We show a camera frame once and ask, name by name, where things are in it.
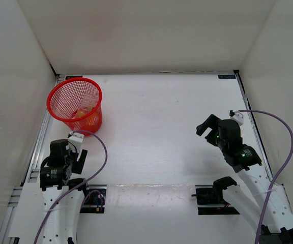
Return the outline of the orange juice bottle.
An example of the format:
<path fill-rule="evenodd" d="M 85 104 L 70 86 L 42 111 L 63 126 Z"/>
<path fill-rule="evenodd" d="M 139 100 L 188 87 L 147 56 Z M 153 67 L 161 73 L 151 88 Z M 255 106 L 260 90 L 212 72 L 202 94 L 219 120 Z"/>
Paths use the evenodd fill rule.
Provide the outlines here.
<path fill-rule="evenodd" d="M 100 112 L 94 112 L 88 118 L 81 119 L 79 121 L 82 127 L 98 127 L 101 121 L 101 114 Z"/>

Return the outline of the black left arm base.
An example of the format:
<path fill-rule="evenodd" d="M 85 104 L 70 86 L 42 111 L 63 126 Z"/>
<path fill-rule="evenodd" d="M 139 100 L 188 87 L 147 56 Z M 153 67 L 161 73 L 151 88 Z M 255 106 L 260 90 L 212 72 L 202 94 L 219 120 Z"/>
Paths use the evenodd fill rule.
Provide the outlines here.
<path fill-rule="evenodd" d="M 87 192 L 92 192 L 84 199 L 81 214 L 103 214 L 105 212 L 107 185 L 89 185 Z"/>

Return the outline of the clear plastic bottle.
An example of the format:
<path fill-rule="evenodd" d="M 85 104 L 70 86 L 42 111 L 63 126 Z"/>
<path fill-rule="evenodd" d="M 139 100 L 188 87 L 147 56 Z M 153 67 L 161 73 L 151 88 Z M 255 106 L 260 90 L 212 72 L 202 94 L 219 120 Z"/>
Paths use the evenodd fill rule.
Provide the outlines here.
<path fill-rule="evenodd" d="M 74 115 L 74 118 L 80 118 L 88 114 L 93 109 L 95 102 L 96 98 L 93 95 L 88 93 L 84 94 L 79 105 L 79 108 L 77 109 L 77 112 Z"/>

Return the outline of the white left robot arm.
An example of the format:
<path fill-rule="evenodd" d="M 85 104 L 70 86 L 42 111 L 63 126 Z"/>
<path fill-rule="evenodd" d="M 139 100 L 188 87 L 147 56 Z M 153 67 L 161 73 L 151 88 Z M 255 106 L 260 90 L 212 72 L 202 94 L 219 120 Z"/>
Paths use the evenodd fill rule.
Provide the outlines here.
<path fill-rule="evenodd" d="M 77 243 L 76 230 L 82 203 L 90 199 L 90 190 L 81 174 L 87 150 L 81 150 L 83 135 L 75 139 L 59 139 L 50 143 L 50 153 L 40 166 L 40 189 L 44 219 L 38 236 L 42 243 Z"/>

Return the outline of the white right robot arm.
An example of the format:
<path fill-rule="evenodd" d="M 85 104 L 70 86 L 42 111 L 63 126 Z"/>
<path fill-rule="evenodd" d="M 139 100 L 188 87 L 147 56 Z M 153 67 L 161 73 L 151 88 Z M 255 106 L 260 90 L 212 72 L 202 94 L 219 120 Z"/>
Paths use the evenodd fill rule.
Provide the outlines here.
<path fill-rule="evenodd" d="M 207 143 L 217 147 L 225 162 L 244 182 L 252 198 L 230 176 L 217 179 L 209 188 L 196 189 L 193 197 L 200 207 L 218 210 L 232 206 L 255 231 L 255 243 L 293 243 L 293 213 L 276 191 L 275 179 L 269 179 L 267 171 L 256 150 L 243 143 L 240 111 L 230 111 L 229 119 L 211 114 L 196 134 L 206 135 Z"/>

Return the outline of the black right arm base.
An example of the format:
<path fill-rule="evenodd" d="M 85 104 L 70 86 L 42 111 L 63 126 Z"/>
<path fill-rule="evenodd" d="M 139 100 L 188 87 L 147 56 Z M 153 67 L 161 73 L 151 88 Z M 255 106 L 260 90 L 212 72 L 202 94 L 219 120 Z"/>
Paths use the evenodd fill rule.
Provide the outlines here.
<path fill-rule="evenodd" d="M 197 202 L 199 216 L 239 215 L 240 213 L 224 200 L 213 195 L 211 185 L 196 185 L 191 197 Z"/>

